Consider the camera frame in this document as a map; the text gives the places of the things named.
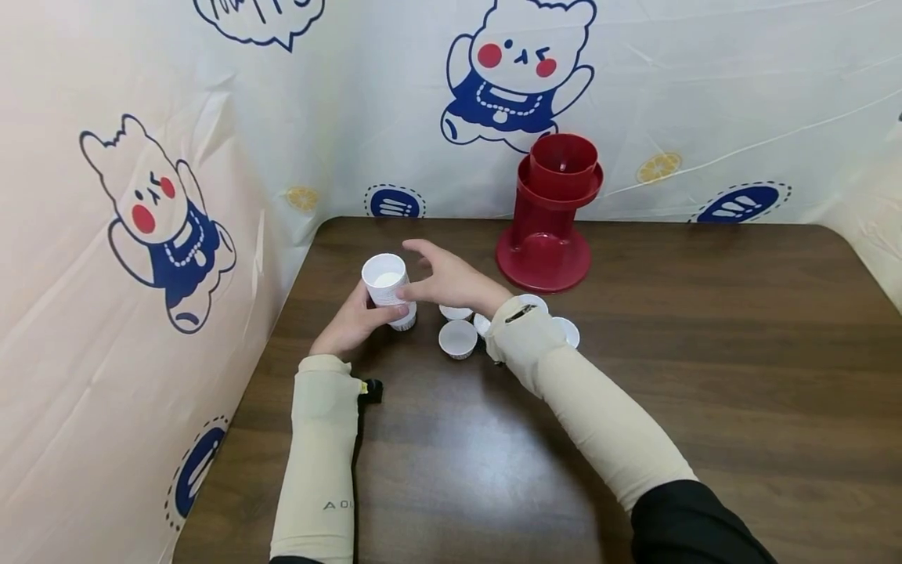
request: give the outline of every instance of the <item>person's right hand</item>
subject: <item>person's right hand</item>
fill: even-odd
[[[423,256],[420,262],[432,268],[432,275],[426,280],[398,289],[397,295],[402,300],[470,308],[491,319],[504,302],[513,297],[504,286],[474,269],[464,259],[425,239],[410,239],[402,246],[420,253]]]

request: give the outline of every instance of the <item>red plastic machine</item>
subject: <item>red plastic machine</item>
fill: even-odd
[[[602,188],[598,151],[573,134],[542,137],[517,170],[513,225],[502,233],[495,259],[517,286],[555,293],[589,273],[589,245],[573,229],[576,211]]]

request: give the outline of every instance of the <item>machine base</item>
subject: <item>machine base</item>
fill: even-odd
[[[568,239],[536,233],[516,248],[512,231],[508,227],[498,239],[495,260],[515,286],[535,293],[557,293],[570,290],[589,273],[589,244],[575,230]]]

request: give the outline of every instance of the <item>red cheek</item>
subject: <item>red cheek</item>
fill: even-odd
[[[480,48],[476,58],[479,60],[479,64],[487,69],[497,67],[498,63],[502,61],[502,48],[494,43],[486,43]]]
[[[153,219],[153,214],[141,204],[132,208],[132,221],[134,226],[142,233],[153,233],[157,226],[157,222]]]
[[[172,180],[169,180],[165,176],[160,179],[160,188],[163,189],[163,194],[166,194],[167,198],[175,198],[175,186],[172,185]]]
[[[555,70],[557,70],[557,61],[554,59],[545,59],[536,65],[536,74],[543,79],[553,75]]]

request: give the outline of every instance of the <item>white paper cup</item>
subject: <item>white paper cup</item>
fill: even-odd
[[[366,290],[370,292],[370,298],[377,307],[397,306],[407,303],[410,313],[398,321],[389,323],[396,331],[406,331],[417,322],[416,302],[405,302],[395,295],[395,291],[408,283],[407,265],[396,254],[377,254],[366,261],[360,272],[366,284]]]
[[[573,321],[564,318],[552,319],[564,330],[567,344],[573,348],[579,347],[579,329],[576,328]]]
[[[478,339],[476,328],[469,321],[448,321],[438,332],[438,345],[455,360],[464,360],[473,353]]]
[[[492,322],[482,313],[477,313],[473,316],[473,327],[476,328],[479,338],[485,339],[485,334],[489,332],[489,327],[491,326]]]
[[[470,308],[449,308],[448,306],[438,306],[438,310],[442,312],[448,321],[457,321],[458,319],[470,319],[473,310]]]
[[[518,297],[520,298],[520,301],[522,301],[523,303],[528,304],[528,305],[532,304],[534,306],[539,307],[542,311],[548,313],[548,304],[546,304],[545,301],[542,300],[539,296],[537,296],[535,294],[521,294]]]

